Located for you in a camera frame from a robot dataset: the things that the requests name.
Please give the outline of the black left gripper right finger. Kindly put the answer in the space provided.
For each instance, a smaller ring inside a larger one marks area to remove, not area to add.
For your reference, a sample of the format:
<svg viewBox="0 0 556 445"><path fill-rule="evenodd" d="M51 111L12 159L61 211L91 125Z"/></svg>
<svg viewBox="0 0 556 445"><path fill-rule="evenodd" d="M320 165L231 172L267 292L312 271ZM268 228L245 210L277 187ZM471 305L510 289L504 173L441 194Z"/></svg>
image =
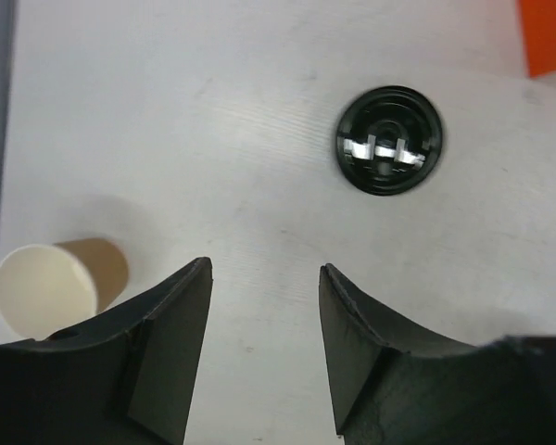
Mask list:
<svg viewBox="0 0 556 445"><path fill-rule="evenodd" d="M347 444L556 444L556 336L473 346L367 295L332 264L319 309Z"/></svg>

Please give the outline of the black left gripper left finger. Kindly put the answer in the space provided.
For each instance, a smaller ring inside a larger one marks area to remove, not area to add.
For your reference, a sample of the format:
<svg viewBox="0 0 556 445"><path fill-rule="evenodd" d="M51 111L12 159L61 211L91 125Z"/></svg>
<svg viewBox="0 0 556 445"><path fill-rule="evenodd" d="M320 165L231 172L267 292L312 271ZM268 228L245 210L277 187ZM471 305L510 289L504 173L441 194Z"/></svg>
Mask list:
<svg viewBox="0 0 556 445"><path fill-rule="evenodd" d="M181 444L209 316L197 258L44 340L0 345L0 444Z"/></svg>

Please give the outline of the black plastic cup lid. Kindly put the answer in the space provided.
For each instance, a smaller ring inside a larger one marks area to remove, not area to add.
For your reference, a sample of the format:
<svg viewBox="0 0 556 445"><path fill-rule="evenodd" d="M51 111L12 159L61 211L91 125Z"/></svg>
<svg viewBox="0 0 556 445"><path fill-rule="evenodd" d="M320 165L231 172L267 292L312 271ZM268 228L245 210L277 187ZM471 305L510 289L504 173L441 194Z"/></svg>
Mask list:
<svg viewBox="0 0 556 445"><path fill-rule="evenodd" d="M335 126L335 160L344 177L373 196L394 196L424 182L442 159L445 126L420 92L386 85L356 97Z"/></svg>

